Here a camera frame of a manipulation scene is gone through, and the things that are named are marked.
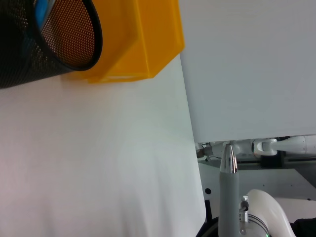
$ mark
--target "yellow tray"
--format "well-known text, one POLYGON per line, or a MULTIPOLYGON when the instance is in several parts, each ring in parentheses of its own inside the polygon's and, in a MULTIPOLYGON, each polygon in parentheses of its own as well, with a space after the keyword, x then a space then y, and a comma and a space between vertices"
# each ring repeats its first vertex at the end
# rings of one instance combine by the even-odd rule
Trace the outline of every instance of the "yellow tray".
POLYGON ((76 76, 91 83, 153 78, 184 48, 177 0, 93 0, 103 50, 76 76))

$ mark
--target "white table surface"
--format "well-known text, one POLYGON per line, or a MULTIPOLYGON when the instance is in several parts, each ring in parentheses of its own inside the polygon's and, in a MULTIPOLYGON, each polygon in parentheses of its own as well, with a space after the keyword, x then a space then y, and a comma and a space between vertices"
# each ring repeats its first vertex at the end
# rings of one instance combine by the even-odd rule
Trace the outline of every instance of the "white table surface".
POLYGON ((194 237, 204 218, 179 56, 136 83, 0 90, 1 237, 194 237))

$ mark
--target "white wall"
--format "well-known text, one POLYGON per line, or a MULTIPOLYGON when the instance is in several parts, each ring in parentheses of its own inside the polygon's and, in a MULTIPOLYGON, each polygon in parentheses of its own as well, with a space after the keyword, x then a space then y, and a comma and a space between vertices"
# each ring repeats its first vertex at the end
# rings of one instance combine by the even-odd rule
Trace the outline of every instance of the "white wall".
POLYGON ((195 142, 316 133, 315 0, 180 0, 195 142))

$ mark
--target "gray pen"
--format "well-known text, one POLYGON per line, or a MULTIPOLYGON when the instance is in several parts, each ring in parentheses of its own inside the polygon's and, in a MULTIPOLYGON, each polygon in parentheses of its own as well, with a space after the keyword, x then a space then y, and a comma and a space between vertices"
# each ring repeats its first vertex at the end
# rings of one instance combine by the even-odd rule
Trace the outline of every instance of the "gray pen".
POLYGON ((225 146, 220 167, 219 237, 239 235, 239 174, 231 144, 225 146))

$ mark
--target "mesh wastebasket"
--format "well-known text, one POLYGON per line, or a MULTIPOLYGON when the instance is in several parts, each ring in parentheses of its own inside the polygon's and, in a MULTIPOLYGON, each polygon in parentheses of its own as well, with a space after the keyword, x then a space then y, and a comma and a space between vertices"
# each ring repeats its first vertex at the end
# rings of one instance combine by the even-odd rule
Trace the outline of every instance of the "mesh wastebasket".
POLYGON ((0 88, 85 71, 101 55, 102 31, 91 0, 56 0, 43 30, 35 4, 0 1, 0 88))

